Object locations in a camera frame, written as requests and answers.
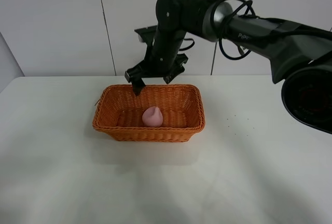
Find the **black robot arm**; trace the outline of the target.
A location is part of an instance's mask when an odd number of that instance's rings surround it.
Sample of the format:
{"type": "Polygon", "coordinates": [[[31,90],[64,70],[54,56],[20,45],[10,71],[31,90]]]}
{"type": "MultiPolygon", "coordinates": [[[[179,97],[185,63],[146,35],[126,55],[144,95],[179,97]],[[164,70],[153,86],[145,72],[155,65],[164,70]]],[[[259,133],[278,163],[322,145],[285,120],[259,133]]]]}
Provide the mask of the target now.
{"type": "Polygon", "coordinates": [[[157,0],[157,25],[136,30],[147,45],[143,60],[126,70],[135,94],[144,78],[170,83],[184,71],[182,42],[187,33],[239,48],[239,59],[254,52],[270,62],[273,83],[282,82],[281,98],[299,122],[331,132],[331,32],[297,22],[261,18],[252,2],[241,0],[157,0]]]}

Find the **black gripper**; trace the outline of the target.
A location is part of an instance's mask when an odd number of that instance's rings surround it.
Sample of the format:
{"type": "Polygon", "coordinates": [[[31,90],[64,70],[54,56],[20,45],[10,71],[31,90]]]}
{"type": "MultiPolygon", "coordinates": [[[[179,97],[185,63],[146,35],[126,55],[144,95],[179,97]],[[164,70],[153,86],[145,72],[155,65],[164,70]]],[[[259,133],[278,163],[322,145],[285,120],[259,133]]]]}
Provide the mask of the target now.
{"type": "Polygon", "coordinates": [[[179,53],[185,35],[186,32],[182,30],[167,32],[159,30],[157,26],[153,44],[147,45],[143,60],[126,70],[124,75],[126,80],[132,83],[135,96],[139,96],[146,86],[143,78],[159,77],[169,84],[185,71],[183,65],[187,63],[188,57],[179,53]]]}

